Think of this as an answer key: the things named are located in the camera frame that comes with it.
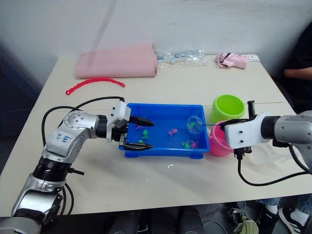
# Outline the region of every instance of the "blue tray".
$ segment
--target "blue tray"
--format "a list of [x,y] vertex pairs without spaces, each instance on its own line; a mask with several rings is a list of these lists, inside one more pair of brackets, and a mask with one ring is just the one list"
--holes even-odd
[[[130,123],[127,133],[127,142],[136,143],[143,140],[155,147],[144,151],[125,151],[126,157],[138,156],[188,156],[191,158],[203,158],[204,152],[210,151],[207,128],[198,135],[189,133],[187,120],[190,116],[198,116],[206,123],[204,109],[201,105],[165,105],[165,104],[140,104],[129,103],[131,115],[144,117],[151,120],[153,127],[136,129],[136,125]],[[178,132],[169,135],[169,131],[178,129]],[[148,130],[148,139],[143,139],[143,131]],[[198,143],[198,148],[186,149],[183,142],[193,141]]]

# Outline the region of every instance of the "sneaker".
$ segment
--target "sneaker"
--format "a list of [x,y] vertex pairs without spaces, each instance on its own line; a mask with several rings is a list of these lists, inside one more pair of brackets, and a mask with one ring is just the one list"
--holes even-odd
[[275,224],[278,221],[278,215],[273,214],[263,207],[257,221],[259,227],[259,234],[272,234]]
[[304,227],[297,221],[291,218],[291,213],[294,211],[294,208],[281,208],[278,210],[278,215],[285,223],[291,234],[302,234]]

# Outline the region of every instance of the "clear plastic bag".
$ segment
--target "clear plastic bag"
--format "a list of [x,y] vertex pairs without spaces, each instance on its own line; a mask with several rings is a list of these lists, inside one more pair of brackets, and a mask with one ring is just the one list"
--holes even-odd
[[157,55],[158,68],[169,66],[205,65],[207,62],[204,50],[165,52]]

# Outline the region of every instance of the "pink plastic cup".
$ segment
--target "pink plastic cup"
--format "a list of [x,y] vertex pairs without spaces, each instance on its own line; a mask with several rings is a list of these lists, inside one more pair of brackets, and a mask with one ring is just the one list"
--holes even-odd
[[217,157],[224,157],[234,152],[234,149],[230,148],[225,140],[225,132],[220,129],[220,126],[214,126],[211,129],[209,136],[210,152]]

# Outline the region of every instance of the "table surface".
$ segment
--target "table surface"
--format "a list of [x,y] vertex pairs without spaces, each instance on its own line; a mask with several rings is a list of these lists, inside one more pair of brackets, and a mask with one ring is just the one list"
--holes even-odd
[[[293,115],[279,89],[260,62],[250,62],[245,70],[218,69],[208,56],[207,66],[162,68],[155,78],[119,78],[125,88],[99,82],[86,85],[70,96],[65,90],[75,79],[76,58],[61,57],[47,80],[29,118],[11,152],[0,177],[0,216],[8,216],[28,175],[33,172],[42,151],[40,134],[44,113],[59,105],[76,106],[102,96],[123,96],[126,102],[201,104],[209,120],[213,100],[221,94],[234,94],[246,103],[255,100],[257,113]],[[98,101],[85,106],[91,114],[109,114],[116,101]],[[46,134],[65,117],[67,110],[50,114]],[[287,149],[274,148],[289,154]],[[117,142],[104,139],[85,142],[74,167],[85,176],[69,174],[67,182],[75,195],[73,214],[147,209],[190,204],[252,200],[312,192],[312,178],[302,175],[266,187],[245,184],[237,174],[233,155],[203,159],[186,157],[125,158]],[[256,166],[247,158],[242,173],[252,182],[267,182],[301,169],[288,160],[268,166]]]

